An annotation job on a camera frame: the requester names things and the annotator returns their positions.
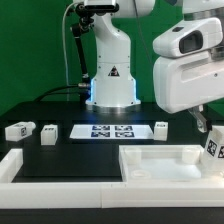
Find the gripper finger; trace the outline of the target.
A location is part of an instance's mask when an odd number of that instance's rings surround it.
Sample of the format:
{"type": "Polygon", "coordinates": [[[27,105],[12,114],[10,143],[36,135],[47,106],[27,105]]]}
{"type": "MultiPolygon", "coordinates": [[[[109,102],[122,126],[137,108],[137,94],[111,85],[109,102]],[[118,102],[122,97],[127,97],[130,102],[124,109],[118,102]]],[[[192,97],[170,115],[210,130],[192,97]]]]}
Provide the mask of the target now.
{"type": "Polygon", "coordinates": [[[190,114],[196,119],[197,128],[201,133],[206,133],[212,130],[212,124],[209,119],[203,116],[202,107],[192,107],[189,109],[190,114]]]}

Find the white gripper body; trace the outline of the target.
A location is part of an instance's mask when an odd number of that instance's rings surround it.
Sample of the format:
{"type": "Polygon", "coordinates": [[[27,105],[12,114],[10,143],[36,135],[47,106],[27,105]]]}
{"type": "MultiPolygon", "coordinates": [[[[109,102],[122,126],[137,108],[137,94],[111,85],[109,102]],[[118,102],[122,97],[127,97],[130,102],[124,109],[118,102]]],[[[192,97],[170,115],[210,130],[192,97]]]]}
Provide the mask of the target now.
{"type": "Polygon", "coordinates": [[[176,113],[224,97],[224,59],[208,51],[177,59],[159,57],[153,69],[157,105],[176,113]]]}

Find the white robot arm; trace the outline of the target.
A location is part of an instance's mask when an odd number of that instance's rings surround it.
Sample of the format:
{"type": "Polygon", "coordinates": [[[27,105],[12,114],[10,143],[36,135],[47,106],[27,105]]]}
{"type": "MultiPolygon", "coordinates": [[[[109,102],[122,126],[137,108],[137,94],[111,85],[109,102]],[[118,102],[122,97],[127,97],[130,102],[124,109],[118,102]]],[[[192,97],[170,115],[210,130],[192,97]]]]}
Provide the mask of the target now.
{"type": "MultiPolygon", "coordinates": [[[[224,0],[165,0],[182,8],[183,19],[153,41],[159,55],[153,66],[157,105],[168,113],[187,110],[198,129],[211,122],[203,105],[224,97],[224,0]]],[[[130,74],[129,36],[112,24],[114,18],[150,14],[156,0],[73,0],[80,17],[78,31],[93,30],[97,44],[97,73],[91,80],[90,110],[122,112],[140,105],[130,74]]]]}

